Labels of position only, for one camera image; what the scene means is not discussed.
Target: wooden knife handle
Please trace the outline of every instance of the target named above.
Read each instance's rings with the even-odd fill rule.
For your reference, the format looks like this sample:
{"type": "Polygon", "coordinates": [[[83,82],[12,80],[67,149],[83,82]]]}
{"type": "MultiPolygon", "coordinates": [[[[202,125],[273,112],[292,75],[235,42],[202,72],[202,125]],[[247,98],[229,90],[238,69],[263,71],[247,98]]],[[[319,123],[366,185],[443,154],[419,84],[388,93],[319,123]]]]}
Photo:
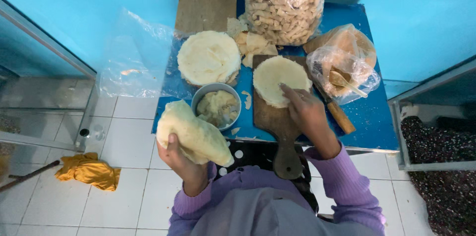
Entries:
{"type": "Polygon", "coordinates": [[[302,165],[294,149],[294,140],[295,138],[279,139],[273,161],[273,171],[279,178],[291,180],[301,177],[302,165]]]}
{"type": "Polygon", "coordinates": [[[339,107],[339,105],[337,105],[335,101],[332,101],[327,104],[327,108],[336,120],[337,124],[339,124],[340,128],[344,131],[344,133],[346,133],[346,135],[356,130],[354,124],[351,123],[347,115],[339,107]]]}

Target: blue table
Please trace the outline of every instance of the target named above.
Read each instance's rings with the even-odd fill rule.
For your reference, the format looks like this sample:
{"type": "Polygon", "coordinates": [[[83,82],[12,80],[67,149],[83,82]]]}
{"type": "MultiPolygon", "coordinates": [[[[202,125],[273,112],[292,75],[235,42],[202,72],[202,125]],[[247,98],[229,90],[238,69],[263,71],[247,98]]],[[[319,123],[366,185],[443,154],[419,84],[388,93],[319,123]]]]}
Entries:
{"type": "MultiPolygon", "coordinates": [[[[244,0],[238,0],[237,16],[243,12],[244,0]]],[[[372,34],[370,33],[370,27],[368,25],[363,5],[324,4],[323,19],[319,26],[319,29],[323,33],[335,28],[336,26],[348,23],[354,24],[357,29],[372,40],[372,34]]],[[[280,55],[296,55],[303,56],[303,58],[306,56],[302,47],[286,46],[283,50],[278,52],[280,55]]],[[[380,74],[378,62],[375,65],[375,70],[380,74]]],[[[249,110],[245,109],[244,101],[246,95],[241,94],[241,91],[247,91],[253,95],[251,68],[241,65],[241,70],[237,80],[238,83],[235,86],[235,90],[241,97],[241,114],[230,129],[223,131],[223,135],[231,139],[276,141],[271,134],[258,129],[253,125],[253,107],[249,110]],[[240,127],[240,130],[237,134],[232,135],[231,130],[237,127],[240,127]]],[[[162,97],[159,99],[152,133],[156,132],[157,122],[164,111],[165,105],[171,101],[177,100],[178,99],[175,97],[162,97]]],[[[387,96],[382,82],[380,82],[380,86],[376,90],[369,93],[367,98],[360,98],[354,102],[342,105],[342,110],[346,113],[356,128],[356,131],[349,135],[345,135],[342,132],[327,109],[326,114],[330,127],[338,135],[344,145],[350,147],[350,149],[356,150],[360,149],[381,152],[392,152],[397,150],[398,142],[393,130],[392,117],[390,115],[387,96]]],[[[303,145],[309,144],[309,140],[303,135],[298,137],[297,142],[303,145]]]]}

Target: yellow cloth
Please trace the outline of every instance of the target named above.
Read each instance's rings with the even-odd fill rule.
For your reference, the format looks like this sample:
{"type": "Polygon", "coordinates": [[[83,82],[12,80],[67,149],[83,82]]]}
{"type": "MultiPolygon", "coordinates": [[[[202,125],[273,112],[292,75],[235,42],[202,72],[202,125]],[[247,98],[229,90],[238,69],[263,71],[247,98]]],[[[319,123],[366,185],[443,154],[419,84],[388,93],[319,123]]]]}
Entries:
{"type": "Polygon", "coordinates": [[[64,162],[63,168],[55,174],[60,181],[76,179],[108,191],[115,191],[118,187],[120,168],[112,168],[99,161],[97,153],[77,154],[61,160],[64,162]]]}

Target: speckled floor mat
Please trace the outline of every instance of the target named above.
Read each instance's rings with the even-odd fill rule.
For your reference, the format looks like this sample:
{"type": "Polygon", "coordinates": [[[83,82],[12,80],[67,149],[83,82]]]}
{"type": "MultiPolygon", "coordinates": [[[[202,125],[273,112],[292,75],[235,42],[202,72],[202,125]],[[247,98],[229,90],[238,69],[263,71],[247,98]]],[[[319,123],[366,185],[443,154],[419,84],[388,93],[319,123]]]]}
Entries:
{"type": "MultiPolygon", "coordinates": [[[[418,117],[401,125],[414,164],[476,160],[476,135],[426,127],[418,117]]],[[[428,222],[441,236],[476,235],[476,172],[409,172],[426,202],[428,222]]]]}

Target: metal bowl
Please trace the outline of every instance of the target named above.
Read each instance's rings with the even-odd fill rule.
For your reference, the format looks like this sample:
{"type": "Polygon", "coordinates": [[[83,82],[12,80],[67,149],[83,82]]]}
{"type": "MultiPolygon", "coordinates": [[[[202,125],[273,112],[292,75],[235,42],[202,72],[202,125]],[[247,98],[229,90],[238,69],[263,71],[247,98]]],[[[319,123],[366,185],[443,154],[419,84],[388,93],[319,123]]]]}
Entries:
{"type": "Polygon", "coordinates": [[[238,102],[238,105],[236,105],[236,109],[237,109],[237,112],[238,112],[238,116],[236,117],[236,119],[232,123],[230,123],[229,125],[227,125],[223,128],[218,128],[220,131],[224,131],[224,130],[230,128],[238,120],[239,114],[241,113],[241,99],[240,99],[238,93],[235,91],[235,89],[233,89],[233,87],[229,86],[228,84],[221,83],[221,82],[214,82],[214,83],[209,83],[207,85],[204,85],[193,96],[191,107],[192,107],[193,114],[195,116],[197,116],[197,105],[202,100],[202,98],[205,96],[205,94],[210,93],[210,92],[220,91],[220,90],[231,93],[238,102]]]}

